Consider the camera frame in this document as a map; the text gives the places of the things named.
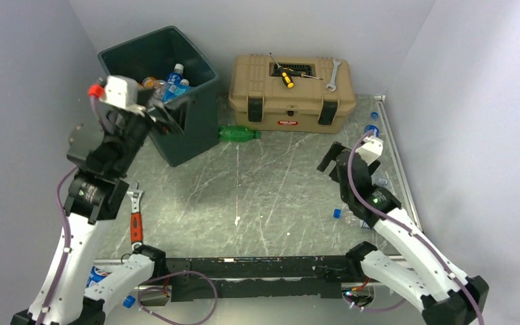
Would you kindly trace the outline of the blue label water bottle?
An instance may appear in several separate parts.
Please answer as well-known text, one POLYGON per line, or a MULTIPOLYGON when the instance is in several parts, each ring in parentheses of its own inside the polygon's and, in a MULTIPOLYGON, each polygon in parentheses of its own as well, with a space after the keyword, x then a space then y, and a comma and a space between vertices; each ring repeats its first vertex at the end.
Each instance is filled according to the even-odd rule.
POLYGON ((184 72, 184 65, 183 64, 176 64, 174 66, 174 69, 171 73, 168 74, 166 78, 166 85, 168 87, 174 85, 179 85, 181 81, 183 80, 183 72, 184 72))

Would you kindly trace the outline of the orange juice bottle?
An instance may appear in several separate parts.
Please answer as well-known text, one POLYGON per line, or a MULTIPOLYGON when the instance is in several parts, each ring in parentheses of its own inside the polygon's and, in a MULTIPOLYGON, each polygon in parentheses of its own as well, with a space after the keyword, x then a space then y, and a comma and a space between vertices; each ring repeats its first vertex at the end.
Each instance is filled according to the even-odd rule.
POLYGON ((142 86, 145 88, 158 88, 160 87, 160 83, 157 78, 155 77, 146 77, 142 81, 142 86))

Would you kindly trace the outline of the dark green plastic bin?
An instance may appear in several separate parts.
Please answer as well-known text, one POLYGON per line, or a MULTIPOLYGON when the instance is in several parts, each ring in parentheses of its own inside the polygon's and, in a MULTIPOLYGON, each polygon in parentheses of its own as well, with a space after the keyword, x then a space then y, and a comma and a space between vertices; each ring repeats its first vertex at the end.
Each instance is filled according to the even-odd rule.
POLYGON ((176 64, 184 67, 190 83, 185 93, 165 103, 165 108, 183 129, 180 135, 157 131, 150 138, 162 158, 179 166, 219 143, 217 91, 219 77, 201 50, 175 26, 166 26, 99 52, 106 74, 164 79, 176 64))

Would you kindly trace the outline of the crushed Pepsi bottle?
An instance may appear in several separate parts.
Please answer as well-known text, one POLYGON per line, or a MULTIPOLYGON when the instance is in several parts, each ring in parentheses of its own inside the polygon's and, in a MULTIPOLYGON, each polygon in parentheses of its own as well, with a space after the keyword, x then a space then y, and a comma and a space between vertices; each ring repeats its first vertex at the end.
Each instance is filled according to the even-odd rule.
POLYGON ((357 218, 349 209, 335 209, 333 217, 349 226, 371 230, 371 227, 365 221, 357 218))

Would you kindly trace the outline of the crushed blue label bottle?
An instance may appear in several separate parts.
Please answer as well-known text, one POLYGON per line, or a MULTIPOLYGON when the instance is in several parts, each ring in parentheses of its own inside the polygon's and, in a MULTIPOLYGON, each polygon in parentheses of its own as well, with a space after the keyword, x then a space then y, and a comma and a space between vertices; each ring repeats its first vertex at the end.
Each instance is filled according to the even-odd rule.
POLYGON ((170 84, 162 80, 157 80, 156 90, 153 93, 153 96, 156 100, 169 102, 190 89, 190 82, 187 79, 180 80, 178 84, 170 84))

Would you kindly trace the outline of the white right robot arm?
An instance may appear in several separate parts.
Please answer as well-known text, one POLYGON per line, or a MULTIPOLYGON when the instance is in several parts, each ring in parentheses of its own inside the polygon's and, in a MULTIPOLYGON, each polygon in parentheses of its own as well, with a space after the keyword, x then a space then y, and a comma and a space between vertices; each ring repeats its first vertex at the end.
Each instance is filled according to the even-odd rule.
POLYGON ((329 177, 338 183, 341 200, 410 264, 406 268, 375 245, 361 242, 345 255, 347 275, 355 281, 367 277, 383 283, 415 306, 426 324, 484 324, 488 283, 452 263, 419 230, 401 202, 372 182, 382 153, 383 142, 377 137, 365 137, 352 149, 333 142, 317 167, 323 172, 335 163, 329 177))

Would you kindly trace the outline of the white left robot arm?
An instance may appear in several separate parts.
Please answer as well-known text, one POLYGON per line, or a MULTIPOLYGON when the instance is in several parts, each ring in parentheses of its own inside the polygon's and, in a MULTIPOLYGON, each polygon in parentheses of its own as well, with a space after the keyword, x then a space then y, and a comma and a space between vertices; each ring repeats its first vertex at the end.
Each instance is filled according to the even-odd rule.
POLYGON ((67 151, 73 170, 63 177, 62 231, 39 294, 12 324, 103 324, 125 295, 169 274, 165 252, 141 244, 124 265, 92 287, 86 285, 95 256, 129 188, 125 176, 151 131, 180 134, 180 118, 165 104, 110 105, 112 127, 78 125, 67 151))

